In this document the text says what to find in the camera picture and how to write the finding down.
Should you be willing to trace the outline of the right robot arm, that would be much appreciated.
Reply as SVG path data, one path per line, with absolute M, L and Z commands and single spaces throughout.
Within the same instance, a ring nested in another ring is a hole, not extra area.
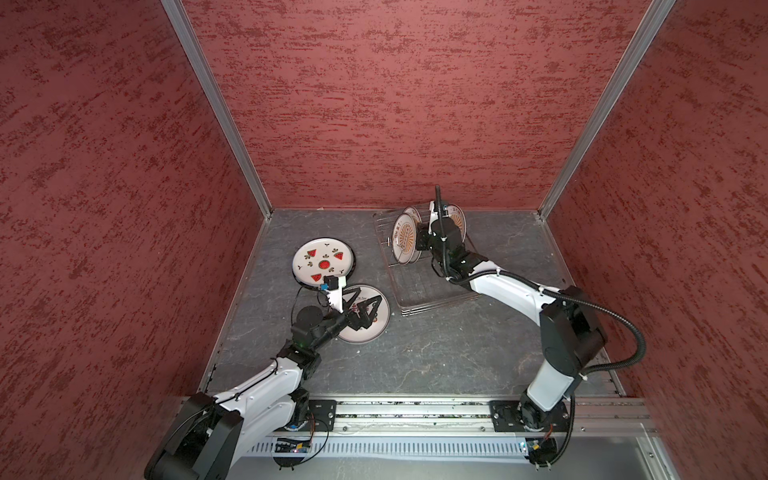
M 502 269 L 468 250 L 459 227 L 447 216 L 432 214 L 428 224 L 418 228 L 416 245 L 431 252 L 448 282 L 505 304 L 539 328 L 544 360 L 520 398 L 517 421 L 530 431 L 542 430 L 605 345 L 599 320 L 580 303 L 584 292 L 576 287 L 550 289 Z

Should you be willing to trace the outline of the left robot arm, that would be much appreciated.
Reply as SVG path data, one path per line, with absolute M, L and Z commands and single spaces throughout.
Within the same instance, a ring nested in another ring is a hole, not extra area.
M 369 285 L 324 290 L 329 307 L 303 307 L 291 337 L 269 366 L 228 391 L 189 397 L 148 461 L 147 479 L 224 479 L 258 441 L 283 427 L 315 424 L 303 388 L 321 348 L 345 330 L 377 336 L 390 317 L 386 296 Z

